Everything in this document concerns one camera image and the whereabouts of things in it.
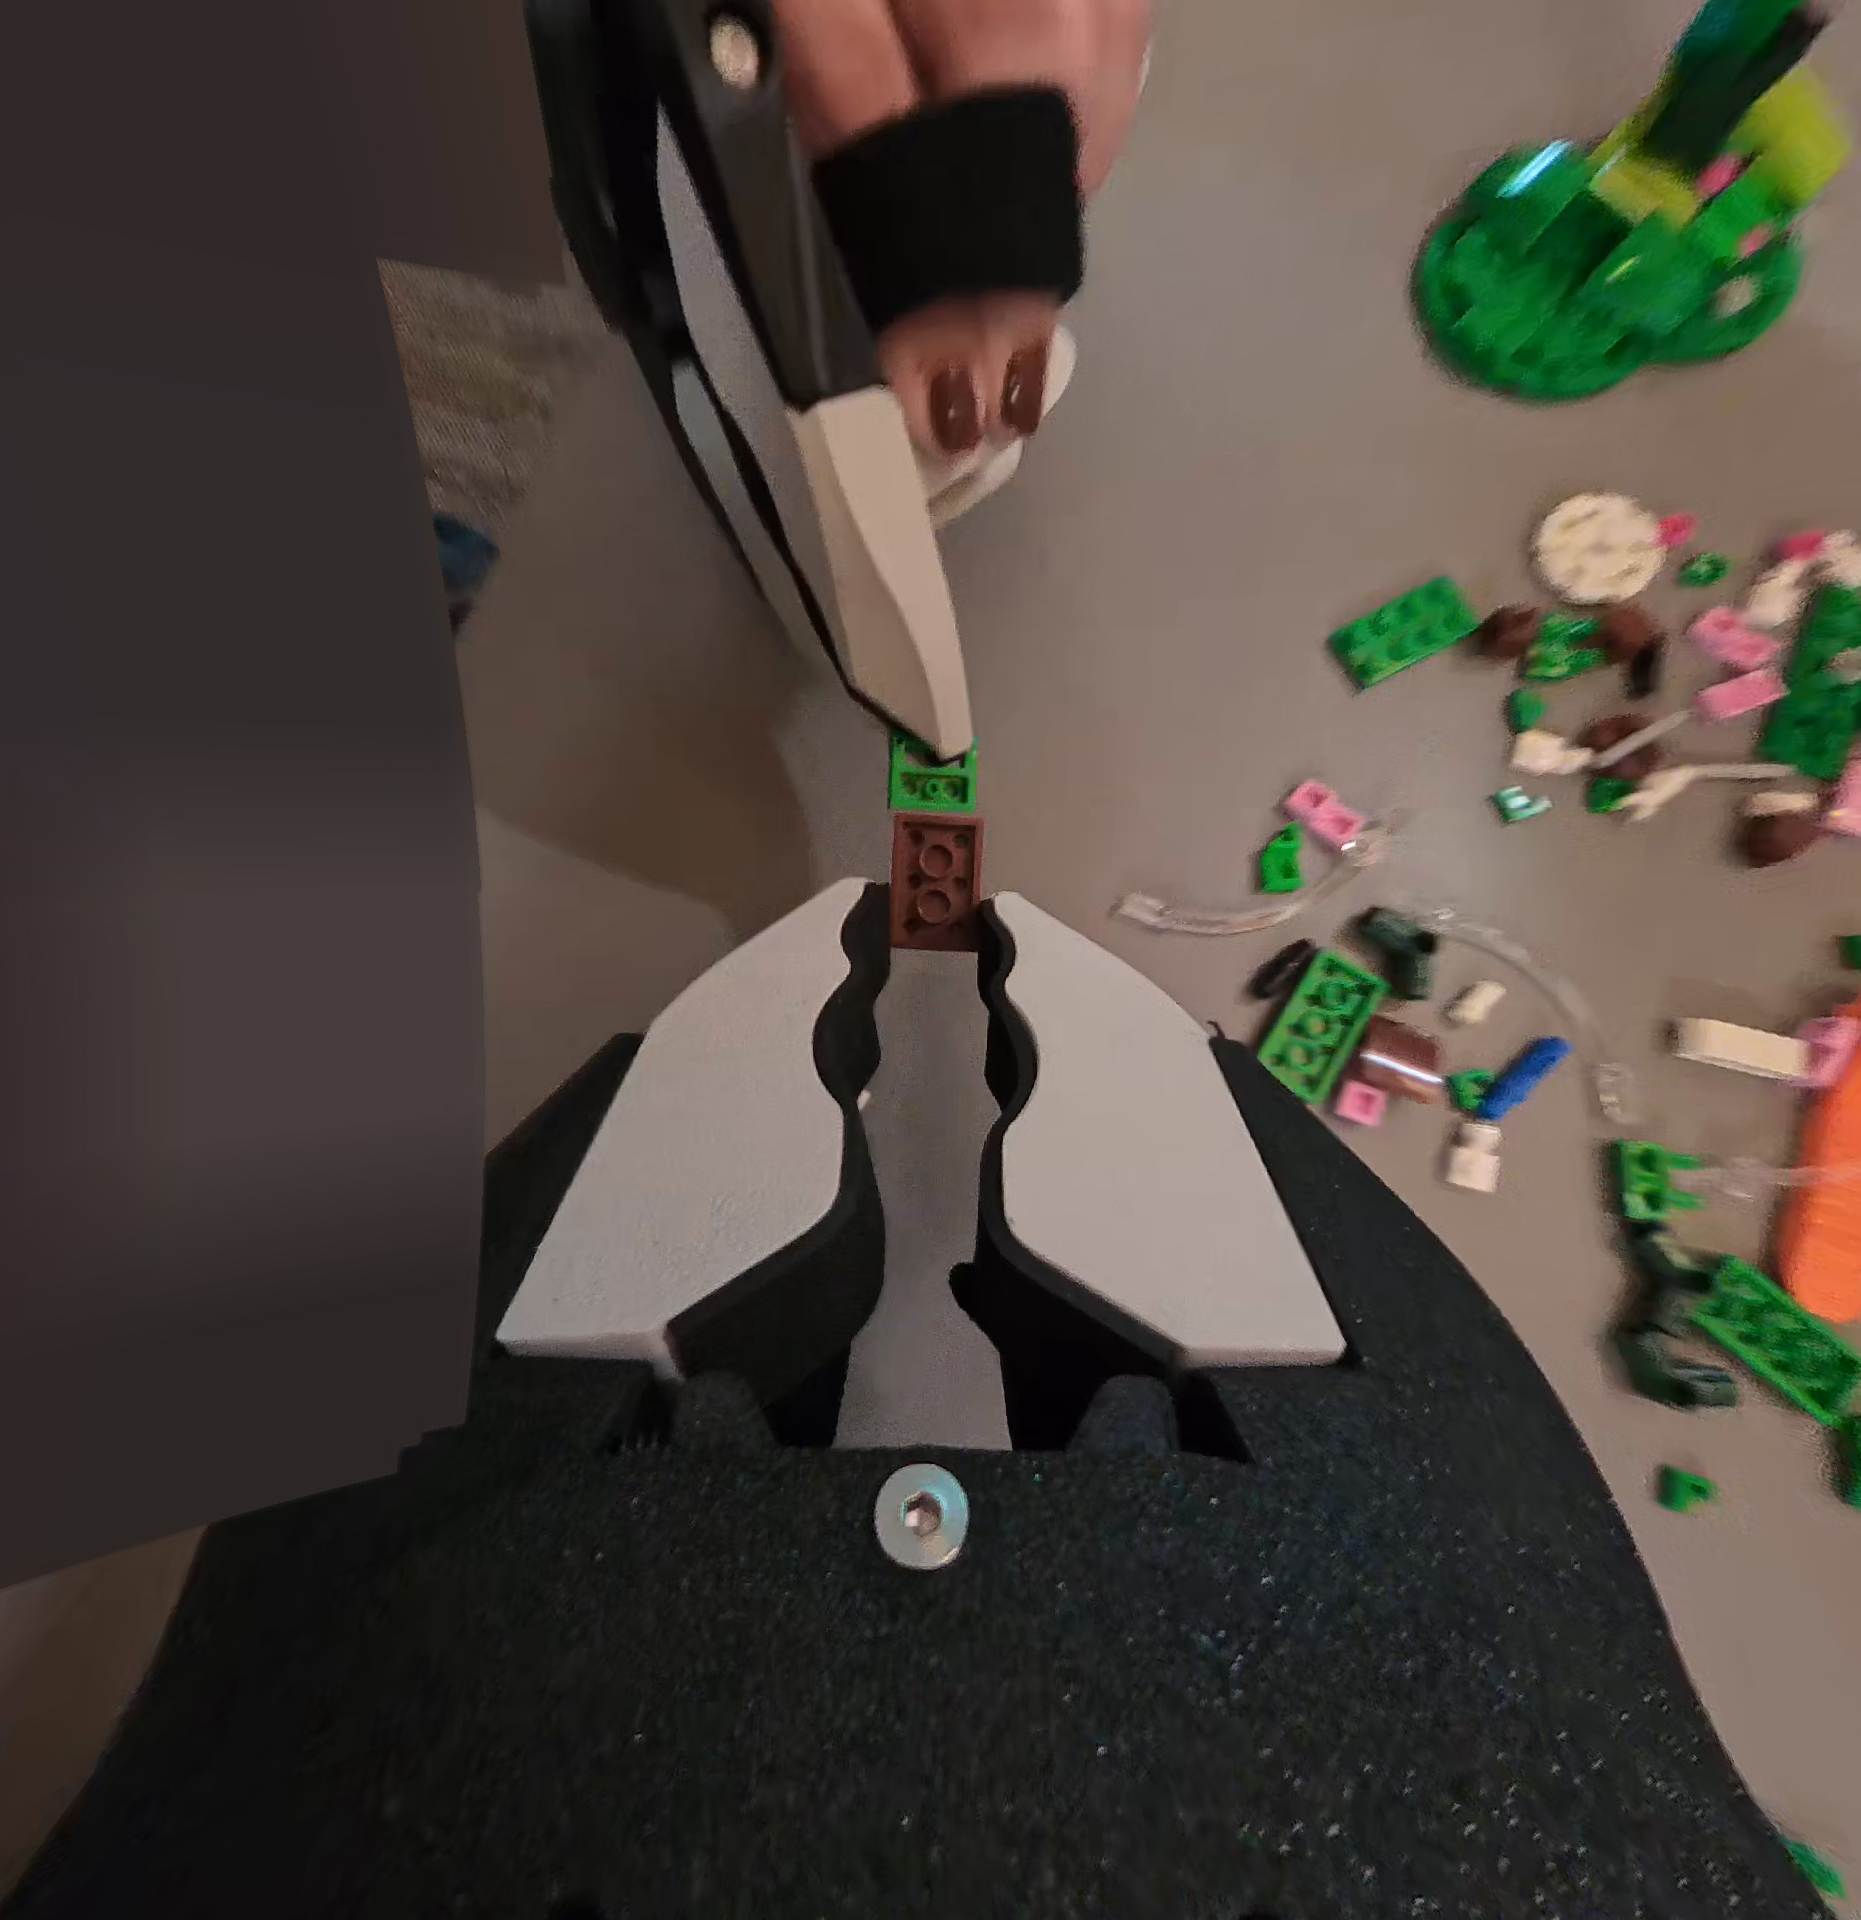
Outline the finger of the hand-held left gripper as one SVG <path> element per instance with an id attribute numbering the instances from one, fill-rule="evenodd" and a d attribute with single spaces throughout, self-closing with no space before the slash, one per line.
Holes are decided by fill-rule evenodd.
<path id="1" fill-rule="evenodd" d="M 687 463 L 791 648 L 855 694 L 836 574 L 792 423 L 811 402 L 791 402 L 778 386 L 664 106 L 655 108 L 655 191 L 688 338 L 671 373 Z"/>
<path id="2" fill-rule="evenodd" d="M 937 761 L 975 743 L 968 678 L 915 446 L 886 388 L 791 405 L 846 687 Z"/>

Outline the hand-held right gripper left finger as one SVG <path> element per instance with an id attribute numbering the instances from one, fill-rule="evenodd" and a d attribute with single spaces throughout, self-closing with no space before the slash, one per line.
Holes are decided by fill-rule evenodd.
<path id="1" fill-rule="evenodd" d="M 885 1285 L 860 1112 L 885 985 L 886 886 L 860 876 L 688 983 L 638 1039 L 503 1312 L 503 1350 L 737 1380 L 782 1444 L 830 1447 Z"/>

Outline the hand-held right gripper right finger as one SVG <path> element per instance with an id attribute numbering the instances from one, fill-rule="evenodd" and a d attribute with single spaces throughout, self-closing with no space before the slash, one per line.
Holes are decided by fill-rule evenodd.
<path id="1" fill-rule="evenodd" d="M 1332 1368 L 1348 1336 L 1218 1037 L 1018 891 L 976 938 L 996 1113 L 951 1288 L 996 1356 L 1011 1446 L 1062 1452 L 1099 1392 L 1143 1380 L 1174 1444 L 1231 1452 L 1208 1380 Z"/>

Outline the tiny green lego plate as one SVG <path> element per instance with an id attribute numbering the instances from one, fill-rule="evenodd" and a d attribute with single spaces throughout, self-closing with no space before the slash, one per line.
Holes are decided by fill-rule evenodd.
<path id="1" fill-rule="evenodd" d="M 910 813 L 979 813 L 979 754 L 973 742 L 964 754 L 940 759 L 912 734 L 891 734 L 889 806 Z"/>

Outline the brown lego plate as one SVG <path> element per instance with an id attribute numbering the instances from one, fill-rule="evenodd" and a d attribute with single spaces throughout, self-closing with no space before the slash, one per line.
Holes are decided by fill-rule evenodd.
<path id="1" fill-rule="evenodd" d="M 891 946 L 918 951 L 979 948 L 984 821 L 948 812 L 895 812 Z"/>

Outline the green lego build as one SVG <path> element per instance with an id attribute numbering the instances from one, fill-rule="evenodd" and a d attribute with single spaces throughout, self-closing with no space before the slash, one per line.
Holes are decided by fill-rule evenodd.
<path id="1" fill-rule="evenodd" d="M 1609 133 L 1511 149 L 1472 180 L 1414 269 L 1445 368 L 1572 403 L 1725 361 L 1775 328 L 1803 286 L 1807 216 L 1854 153 L 1809 66 L 1835 11 L 1706 3 Z"/>

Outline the green lego clip plate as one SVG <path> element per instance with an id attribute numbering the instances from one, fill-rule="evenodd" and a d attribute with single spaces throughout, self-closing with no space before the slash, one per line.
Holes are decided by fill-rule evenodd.
<path id="1" fill-rule="evenodd" d="M 1708 1203 L 1702 1176 L 1709 1162 L 1654 1139 L 1621 1138 L 1609 1145 L 1615 1211 L 1631 1224 L 1663 1224 Z"/>

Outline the green two-by-four lego plate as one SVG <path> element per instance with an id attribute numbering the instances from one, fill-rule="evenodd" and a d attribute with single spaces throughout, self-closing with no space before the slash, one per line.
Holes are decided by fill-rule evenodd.
<path id="1" fill-rule="evenodd" d="M 1370 691 L 1467 639 L 1481 616 L 1442 574 L 1327 636 L 1327 651 L 1358 691 Z"/>

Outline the cream lego tile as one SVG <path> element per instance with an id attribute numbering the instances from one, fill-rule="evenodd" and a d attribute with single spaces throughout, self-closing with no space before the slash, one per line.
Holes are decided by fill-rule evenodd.
<path id="1" fill-rule="evenodd" d="M 1807 1084 L 1813 1063 L 1809 1041 L 1734 1019 L 1676 1019 L 1670 1030 L 1670 1049 L 1685 1063 L 1783 1086 Z"/>

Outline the small green lego plate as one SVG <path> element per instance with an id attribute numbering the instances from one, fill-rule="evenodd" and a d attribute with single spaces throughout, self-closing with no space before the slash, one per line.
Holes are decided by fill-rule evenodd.
<path id="1" fill-rule="evenodd" d="M 1854 1411 L 1861 1354 L 1745 1260 L 1714 1261 L 1692 1323 L 1822 1426 L 1840 1427 Z"/>

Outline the orange lego brick separator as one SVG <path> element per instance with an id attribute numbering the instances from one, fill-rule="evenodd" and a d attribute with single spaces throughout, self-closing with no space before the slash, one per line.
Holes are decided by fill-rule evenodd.
<path id="1" fill-rule="evenodd" d="M 1803 1176 L 1781 1203 L 1774 1253 L 1799 1306 L 1835 1325 L 1861 1321 L 1861 998 L 1844 1072 L 1818 1092 L 1799 1139 Z"/>

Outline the cream round lego plate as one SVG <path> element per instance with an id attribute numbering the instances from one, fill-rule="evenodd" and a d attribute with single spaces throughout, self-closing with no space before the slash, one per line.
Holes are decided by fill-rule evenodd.
<path id="1" fill-rule="evenodd" d="M 1575 607 L 1637 600 L 1670 559 L 1663 518 L 1625 491 L 1579 491 L 1562 499 L 1543 514 L 1530 541 L 1538 582 Z"/>

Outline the scatter of small lego pieces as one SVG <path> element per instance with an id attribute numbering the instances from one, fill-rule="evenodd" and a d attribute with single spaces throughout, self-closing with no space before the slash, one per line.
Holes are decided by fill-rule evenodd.
<path id="1" fill-rule="evenodd" d="M 1809 600 L 1830 586 L 1861 589 L 1861 539 L 1798 532 L 1732 600 L 1663 618 L 1650 604 L 1663 578 L 1703 594 L 1729 582 L 1732 561 L 1693 543 L 1692 516 L 1662 518 L 1670 559 L 1635 600 L 1511 602 L 1467 637 L 1473 655 L 1518 673 L 1506 716 L 1521 785 L 1496 807 L 1518 821 L 1542 807 L 1535 783 L 1565 779 L 1592 813 L 1648 823 L 1692 791 L 1728 785 L 1738 858 L 1750 867 L 1861 844 L 1861 754 L 1840 779 L 1811 779 L 1759 751 Z"/>

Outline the green lego plate assembly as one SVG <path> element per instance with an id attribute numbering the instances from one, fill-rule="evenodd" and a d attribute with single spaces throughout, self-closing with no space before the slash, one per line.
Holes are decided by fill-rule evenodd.
<path id="1" fill-rule="evenodd" d="M 1840 779 L 1861 756 L 1861 587 L 1830 586 L 1809 600 L 1783 678 L 1787 690 L 1759 732 L 1762 756 Z"/>

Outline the person's left hand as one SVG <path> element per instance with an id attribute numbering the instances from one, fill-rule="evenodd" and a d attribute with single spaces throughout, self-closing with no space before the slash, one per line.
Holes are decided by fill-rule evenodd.
<path id="1" fill-rule="evenodd" d="M 910 437 L 1030 437 L 1087 206 L 1135 124 L 1149 1 L 778 1 L 799 148 Z"/>

